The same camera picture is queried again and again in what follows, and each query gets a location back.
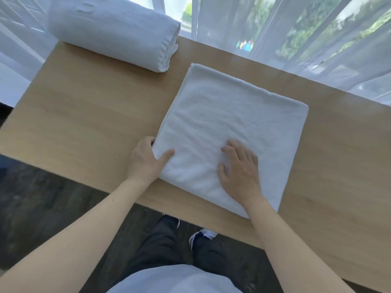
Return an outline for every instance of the jeans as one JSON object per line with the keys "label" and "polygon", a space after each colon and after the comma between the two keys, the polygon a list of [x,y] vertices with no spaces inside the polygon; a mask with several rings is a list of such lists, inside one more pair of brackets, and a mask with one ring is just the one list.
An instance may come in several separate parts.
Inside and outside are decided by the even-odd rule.
{"label": "jeans", "polygon": [[[177,224],[178,219],[164,215],[128,262],[117,283],[144,269],[185,264],[178,246]],[[197,234],[193,241],[193,265],[203,271],[229,278],[241,290],[222,247],[202,233]]]}

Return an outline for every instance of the wooden table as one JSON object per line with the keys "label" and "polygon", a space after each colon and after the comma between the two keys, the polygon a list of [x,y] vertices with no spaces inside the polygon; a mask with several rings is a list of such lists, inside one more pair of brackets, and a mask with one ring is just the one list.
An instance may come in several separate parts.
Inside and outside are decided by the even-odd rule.
{"label": "wooden table", "polygon": [[[309,106],[279,214],[342,278],[391,292],[391,108],[178,39],[158,74],[57,44],[0,130],[0,153],[111,192],[156,135],[190,64]],[[251,223],[164,181],[138,203],[261,247]]]}

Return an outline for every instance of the white towel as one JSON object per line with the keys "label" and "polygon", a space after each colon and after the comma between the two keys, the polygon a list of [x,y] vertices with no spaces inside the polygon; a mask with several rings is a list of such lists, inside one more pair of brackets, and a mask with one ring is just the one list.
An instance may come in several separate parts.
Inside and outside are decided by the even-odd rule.
{"label": "white towel", "polygon": [[235,138],[257,154],[263,195],[277,211],[307,112],[304,103],[192,64],[153,145],[157,158],[175,149],[160,177],[248,217],[216,172],[219,162],[228,166],[220,148]]}
{"label": "white towel", "polygon": [[57,39],[154,72],[169,68],[180,27],[128,0],[53,0],[48,13]]}

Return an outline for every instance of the shoe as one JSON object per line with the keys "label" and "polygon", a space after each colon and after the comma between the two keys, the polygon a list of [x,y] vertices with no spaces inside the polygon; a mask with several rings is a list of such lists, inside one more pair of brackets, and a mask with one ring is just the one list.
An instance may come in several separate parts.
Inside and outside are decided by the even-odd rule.
{"label": "shoe", "polygon": [[178,229],[179,225],[181,224],[181,221],[180,221],[179,218],[175,218],[175,217],[170,216],[170,215],[167,215],[167,214],[162,214],[161,216],[162,216],[162,217],[163,217],[163,216],[167,216],[167,217],[171,217],[171,218],[177,219],[177,220],[178,220],[178,224],[177,224],[177,226],[176,226],[176,229]]}
{"label": "shoe", "polygon": [[202,233],[203,236],[206,236],[210,240],[214,239],[216,237],[216,235],[218,235],[217,232],[214,232],[214,231],[211,231],[211,230],[205,229],[205,228],[201,229],[200,231],[197,231],[195,234],[193,234],[189,238],[189,246],[190,246],[190,249],[192,249],[192,251],[193,251],[193,241],[194,241],[194,238],[200,232]]}

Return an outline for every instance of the rolled towel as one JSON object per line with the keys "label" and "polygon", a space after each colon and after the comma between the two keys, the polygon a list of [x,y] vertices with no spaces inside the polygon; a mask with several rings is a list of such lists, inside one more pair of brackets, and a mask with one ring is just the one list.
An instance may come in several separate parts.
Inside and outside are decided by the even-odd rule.
{"label": "rolled towel", "polygon": [[180,27],[129,0],[53,0],[48,13],[57,39],[154,72],[169,68]]}

